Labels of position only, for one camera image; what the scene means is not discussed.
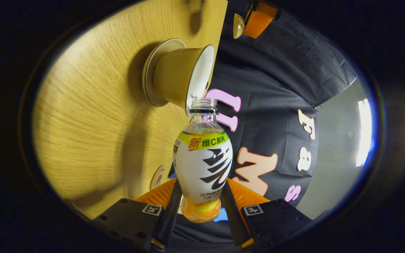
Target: bottle label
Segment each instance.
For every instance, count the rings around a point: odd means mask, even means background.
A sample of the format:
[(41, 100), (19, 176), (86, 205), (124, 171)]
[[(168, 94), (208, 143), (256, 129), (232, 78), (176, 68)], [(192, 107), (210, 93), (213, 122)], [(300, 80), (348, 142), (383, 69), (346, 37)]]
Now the bottle label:
[(182, 131), (173, 151), (173, 163), (184, 197), (190, 197), (196, 204), (217, 200), (232, 165), (232, 145), (226, 132)]

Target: wooden table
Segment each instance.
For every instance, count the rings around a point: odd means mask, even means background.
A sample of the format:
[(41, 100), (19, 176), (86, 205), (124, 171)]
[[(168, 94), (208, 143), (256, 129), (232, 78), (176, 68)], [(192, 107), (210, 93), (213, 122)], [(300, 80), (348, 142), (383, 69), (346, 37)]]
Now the wooden table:
[(66, 48), (38, 92), (33, 136), (51, 186), (93, 219), (121, 197), (149, 191), (189, 121), (153, 107), (142, 90), (148, 54), (160, 42), (218, 48), (226, 0), (148, 0), (108, 17)]

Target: bottle bottom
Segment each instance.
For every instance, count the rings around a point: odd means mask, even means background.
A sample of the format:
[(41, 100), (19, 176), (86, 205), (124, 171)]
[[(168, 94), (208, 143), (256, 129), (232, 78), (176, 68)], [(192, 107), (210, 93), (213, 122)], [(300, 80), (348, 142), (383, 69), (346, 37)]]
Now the bottle bottom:
[(220, 210), (220, 198), (215, 201), (195, 204), (190, 198), (186, 197), (181, 203), (182, 214), (187, 220), (194, 223), (204, 223), (215, 220)]

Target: plastic bottle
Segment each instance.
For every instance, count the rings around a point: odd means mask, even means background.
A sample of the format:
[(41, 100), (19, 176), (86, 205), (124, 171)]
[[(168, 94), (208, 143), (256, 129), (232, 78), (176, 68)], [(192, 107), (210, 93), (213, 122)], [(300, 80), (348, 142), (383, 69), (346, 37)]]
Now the plastic bottle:
[(195, 223), (212, 221), (232, 165), (232, 144), (216, 119), (217, 101), (194, 98), (191, 121), (174, 145), (174, 167), (182, 189), (182, 214)]

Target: bottle neck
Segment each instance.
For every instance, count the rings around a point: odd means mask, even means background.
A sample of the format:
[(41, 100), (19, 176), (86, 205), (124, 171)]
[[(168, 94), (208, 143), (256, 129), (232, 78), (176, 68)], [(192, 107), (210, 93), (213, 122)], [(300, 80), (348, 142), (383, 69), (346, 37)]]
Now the bottle neck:
[(192, 116), (190, 122), (216, 122), (216, 114), (201, 114), (201, 113), (191, 113)]

